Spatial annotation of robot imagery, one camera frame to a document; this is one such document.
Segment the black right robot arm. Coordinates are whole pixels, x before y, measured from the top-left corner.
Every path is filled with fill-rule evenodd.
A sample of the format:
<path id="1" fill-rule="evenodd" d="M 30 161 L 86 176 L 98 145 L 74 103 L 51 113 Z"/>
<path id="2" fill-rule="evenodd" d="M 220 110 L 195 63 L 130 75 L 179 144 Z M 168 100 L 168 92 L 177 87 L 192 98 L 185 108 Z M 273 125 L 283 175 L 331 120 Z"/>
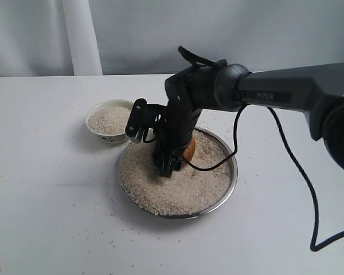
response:
<path id="1" fill-rule="evenodd" d="M 170 177 L 203 109 L 236 112 L 259 105 L 302 112 L 313 140 L 323 140 L 344 170 L 344 62 L 250 72 L 240 64 L 192 65 L 165 81 L 168 98 L 153 163 Z"/>

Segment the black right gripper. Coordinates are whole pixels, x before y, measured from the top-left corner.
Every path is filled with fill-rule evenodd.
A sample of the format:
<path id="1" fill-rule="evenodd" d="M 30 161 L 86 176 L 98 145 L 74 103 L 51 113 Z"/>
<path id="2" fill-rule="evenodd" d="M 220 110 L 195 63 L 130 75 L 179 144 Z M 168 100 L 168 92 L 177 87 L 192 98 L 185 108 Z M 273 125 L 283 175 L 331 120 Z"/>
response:
<path id="1" fill-rule="evenodd" d="M 183 153 L 202 110 L 220 110 L 215 93 L 219 69 L 218 66 L 190 66 L 165 81 L 167 106 L 146 105 L 146 127 L 156 129 L 165 120 L 152 154 L 153 165 L 160 176 L 171 178 L 174 171 L 181 171 L 187 165 Z"/>

